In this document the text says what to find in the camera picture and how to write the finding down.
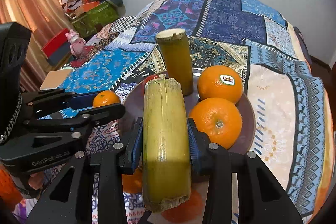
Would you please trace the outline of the small mandarin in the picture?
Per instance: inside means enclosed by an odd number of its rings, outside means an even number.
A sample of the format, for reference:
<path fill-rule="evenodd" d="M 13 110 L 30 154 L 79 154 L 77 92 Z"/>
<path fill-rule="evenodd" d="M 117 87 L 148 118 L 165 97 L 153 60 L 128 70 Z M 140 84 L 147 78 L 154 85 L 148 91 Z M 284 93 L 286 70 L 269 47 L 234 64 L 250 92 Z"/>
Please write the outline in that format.
<path fill-rule="evenodd" d="M 101 107 L 120 103 L 120 98 L 112 91 L 105 90 L 100 92 L 92 102 L 93 107 Z"/>
<path fill-rule="evenodd" d="M 127 193 L 137 194 L 142 192 L 142 170 L 137 168 L 134 174 L 122 175 L 123 191 Z"/>

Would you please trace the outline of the sugarcane piece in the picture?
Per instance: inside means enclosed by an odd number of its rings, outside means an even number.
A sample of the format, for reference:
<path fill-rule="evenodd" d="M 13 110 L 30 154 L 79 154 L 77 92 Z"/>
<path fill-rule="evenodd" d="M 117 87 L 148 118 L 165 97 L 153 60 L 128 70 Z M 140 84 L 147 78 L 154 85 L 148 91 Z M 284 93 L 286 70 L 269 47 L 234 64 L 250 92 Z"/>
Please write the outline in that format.
<path fill-rule="evenodd" d="M 166 70 L 170 78 L 176 79 L 184 96 L 193 92 L 193 69 L 189 40 L 183 28 L 173 28 L 159 32 L 155 36 Z"/>
<path fill-rule="evenodd" d="M 145 85 L 142 196 L 154 213 L 177 207 L 191 195 L 187 115 L 181 85 L 160 75 Z"/>

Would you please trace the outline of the red tomato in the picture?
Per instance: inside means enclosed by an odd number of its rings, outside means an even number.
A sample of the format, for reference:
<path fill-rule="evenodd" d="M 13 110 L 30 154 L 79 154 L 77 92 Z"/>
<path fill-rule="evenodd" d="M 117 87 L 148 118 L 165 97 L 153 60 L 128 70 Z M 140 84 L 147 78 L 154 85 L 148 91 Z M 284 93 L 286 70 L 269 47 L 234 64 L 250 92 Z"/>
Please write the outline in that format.
<path fill-rule="evenodd" d="M 146 77 L 146 79 L 142 82 L 142 94 L 145 95 L 147 92 L 149 94 L 154 92 L 161 92 L 162 91 L 162 84 L 165 81 L 167 75 L 151 75 Z"/>
<path fill-rule="evenodd" d="M 190 199 L 177 207 L 161 212 L 165 220 L 172 223 L 184 223 L 201 215 L 203 209 L 202 196 L 195 189 L 191 190 Z"/>

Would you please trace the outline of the plain large orange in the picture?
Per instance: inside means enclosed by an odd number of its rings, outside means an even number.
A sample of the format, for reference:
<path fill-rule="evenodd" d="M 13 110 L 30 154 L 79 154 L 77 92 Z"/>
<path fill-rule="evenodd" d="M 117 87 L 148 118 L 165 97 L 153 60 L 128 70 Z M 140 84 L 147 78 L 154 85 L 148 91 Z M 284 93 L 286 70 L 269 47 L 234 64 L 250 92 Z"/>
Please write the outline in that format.
<path fill-rule="evenodd" d="M 238 108 L 224 98 L 207 98 L 197 103 L 189 113 L 200 132 L 225 149 L 237 141 L 243 125 Z"/>

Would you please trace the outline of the stickered large orange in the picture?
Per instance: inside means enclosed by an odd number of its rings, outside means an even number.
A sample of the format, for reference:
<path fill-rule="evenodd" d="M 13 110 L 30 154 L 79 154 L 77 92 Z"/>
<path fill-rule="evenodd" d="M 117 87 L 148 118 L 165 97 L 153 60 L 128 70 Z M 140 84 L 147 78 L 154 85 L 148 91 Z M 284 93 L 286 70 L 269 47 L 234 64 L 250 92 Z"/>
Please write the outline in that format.
<path fill-rule="evenodd" d="M 224 98 L 238 103 L 243 94 L 243 82 L 239 74 L 224 65 L 214 65 L 202 71 L 197 83 L 201 100 Z"/>

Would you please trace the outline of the cardboard box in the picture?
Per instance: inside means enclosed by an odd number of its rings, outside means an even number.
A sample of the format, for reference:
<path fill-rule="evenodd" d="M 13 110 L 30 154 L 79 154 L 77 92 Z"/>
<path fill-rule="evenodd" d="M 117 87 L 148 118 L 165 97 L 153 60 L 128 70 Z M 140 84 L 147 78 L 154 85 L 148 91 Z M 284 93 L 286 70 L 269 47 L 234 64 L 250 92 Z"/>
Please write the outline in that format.
<path fill-rule="evenodd" d="M 49 90 L 58 88 L 64 80 L 73 72 L 73 69 L 61 69 L 57 71 L 50 71 L 43 83 L 40 90 Z"/>

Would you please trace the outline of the dark purple plate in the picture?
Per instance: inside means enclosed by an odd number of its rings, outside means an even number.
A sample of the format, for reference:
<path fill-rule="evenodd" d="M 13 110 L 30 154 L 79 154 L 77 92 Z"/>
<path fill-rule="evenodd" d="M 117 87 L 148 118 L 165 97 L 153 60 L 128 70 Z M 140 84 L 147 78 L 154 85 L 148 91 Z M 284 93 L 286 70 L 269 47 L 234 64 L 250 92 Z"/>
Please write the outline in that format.
<path fill-rule="evenodd" d="M 187 113 L 200 102 L 199 94 L 197 92 L 197 82 L 201 73 L 201 69 L 193 69 L 193 93 L 184 98 Z M 141 82 L 134 87 L 123 102 L 123 105 L 125 106 L 125 115 L 119 121 L 121 135 L 136 128 L 138 119 L 143 117 L 144 95 L 142 94 L 142 82 L 148 76 L 151 76 L 151 74 L 145 73 L 143 75 Z M 252 105 L 245 94 L 242 95 L 239 102 L 236 104 L 236 107 L 241 114 L 243 125 L 237 141 L 228 151 L 230 153 L 243 155 L 249 151 L 255 136 L 255 116 Z M 201 140 L 208 145 L 210 139 L 205 135 L 199 135 L 195 122 L 191 118 L 188 119 L 188 129 L 190 144 L 193 146 L 193 149 L 198 149 L 195 154 L 191 155 L 192 182 L 204 182 L 209 179 L 209 177 L 206 176 L 206 171 L 210 169 L 211 163 L 206 160 L 206 150 L 201 145 Z"/>

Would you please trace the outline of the dark blue box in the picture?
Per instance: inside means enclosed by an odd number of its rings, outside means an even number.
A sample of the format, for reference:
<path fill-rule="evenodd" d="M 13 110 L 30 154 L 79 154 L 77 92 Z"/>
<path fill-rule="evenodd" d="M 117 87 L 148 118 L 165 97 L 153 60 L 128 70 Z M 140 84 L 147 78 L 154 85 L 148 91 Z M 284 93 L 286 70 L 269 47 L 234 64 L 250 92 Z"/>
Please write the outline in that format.
<path fill-rule="evenodd" d="M 70 43 L 65 42 L 48 58 L 49 65 L 56 66 L 71 54 Z"/>

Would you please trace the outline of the red box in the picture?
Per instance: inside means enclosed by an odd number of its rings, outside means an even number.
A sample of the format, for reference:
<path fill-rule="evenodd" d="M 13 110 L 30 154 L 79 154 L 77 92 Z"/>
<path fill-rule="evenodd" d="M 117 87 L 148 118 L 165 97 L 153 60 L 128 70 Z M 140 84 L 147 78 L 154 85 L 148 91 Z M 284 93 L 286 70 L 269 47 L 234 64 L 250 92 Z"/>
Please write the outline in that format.
<path fill-rule="evenodd" d="M 68 32 L 68 28 L 61 30 L 42 47 L 42 52 L 46 58 L 49 58 L 57 49 L 67 42 L 66 33 Z"/>

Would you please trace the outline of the pink rabbit toy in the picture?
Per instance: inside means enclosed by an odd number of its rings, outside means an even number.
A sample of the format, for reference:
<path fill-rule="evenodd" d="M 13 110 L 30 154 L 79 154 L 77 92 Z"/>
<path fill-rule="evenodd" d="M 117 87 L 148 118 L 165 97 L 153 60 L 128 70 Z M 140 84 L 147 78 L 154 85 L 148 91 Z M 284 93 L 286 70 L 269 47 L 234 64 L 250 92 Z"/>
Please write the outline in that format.
<path fill-rule="evenodd" d="M 69 30 L 65 34 L 68 43 L 70 44 L 70 52 L 72 55 L 77 57 L 78 59 L 82 58 L 84 55 L 84 48 L 86 45 L 86 41 L 80 37 L 79 33 L 75 30 Z"/>

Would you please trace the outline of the orange striped curtain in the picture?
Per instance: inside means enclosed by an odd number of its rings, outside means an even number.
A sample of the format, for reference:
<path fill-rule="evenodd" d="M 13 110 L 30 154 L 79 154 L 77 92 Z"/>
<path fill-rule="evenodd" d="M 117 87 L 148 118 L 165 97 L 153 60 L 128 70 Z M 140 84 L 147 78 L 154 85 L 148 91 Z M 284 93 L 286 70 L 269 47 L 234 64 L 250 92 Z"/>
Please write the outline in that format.
<path fill-rule="evenodd" d="M 51 70 L 42 48 L 61 30 L 72 27 L 61 0 L 1 0 L 1 23 L 7 22 L 18 22 L 32 32 L 20 85 L 29 92 L 38 90 Z"/>

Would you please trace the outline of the dark bag beside bed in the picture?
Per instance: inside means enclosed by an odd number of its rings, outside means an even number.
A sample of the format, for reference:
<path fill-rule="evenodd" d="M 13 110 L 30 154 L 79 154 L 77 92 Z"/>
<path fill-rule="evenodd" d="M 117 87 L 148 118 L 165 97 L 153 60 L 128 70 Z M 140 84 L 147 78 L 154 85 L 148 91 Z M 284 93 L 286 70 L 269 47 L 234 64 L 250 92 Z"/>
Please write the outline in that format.
<path fill-rule="evenodd" d="M 294 27 L 294 32 L 295 32 L 295 34 L 296 34 L 296 36 L 299 40 L 299 44 L 300 44 L 302 53 L 305 56 L 306 61 L 309 63 L 309 65 L 312 65 L 313 61 L 311 60 L 309 51 L 308 51 L 307 46 L 304 42 L 303 34 L 301 33 L 301 31 L 297 27 Z"/>

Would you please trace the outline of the patchwork patterned bedspread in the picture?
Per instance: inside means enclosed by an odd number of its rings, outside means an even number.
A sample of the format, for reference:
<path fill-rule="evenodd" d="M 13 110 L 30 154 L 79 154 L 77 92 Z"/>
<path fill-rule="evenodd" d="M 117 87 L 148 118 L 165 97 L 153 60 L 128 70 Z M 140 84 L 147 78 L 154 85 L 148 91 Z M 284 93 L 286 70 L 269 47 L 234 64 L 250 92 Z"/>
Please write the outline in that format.
<path fill-rule="evenodd" d="M 329 97 L 312 75 L 294 27 L 257 0 L 156 0 L 108 24 L 91 44 L 108 43 L 60 83 L 67 91 L 110 89 L 120 100 L 166 68 L 155 35 L 184 28 L 193 67 L 225 65 L 252 105 L 252 151 L 273 172 L 303 221 L 326 201 L 335 145 Z"/>

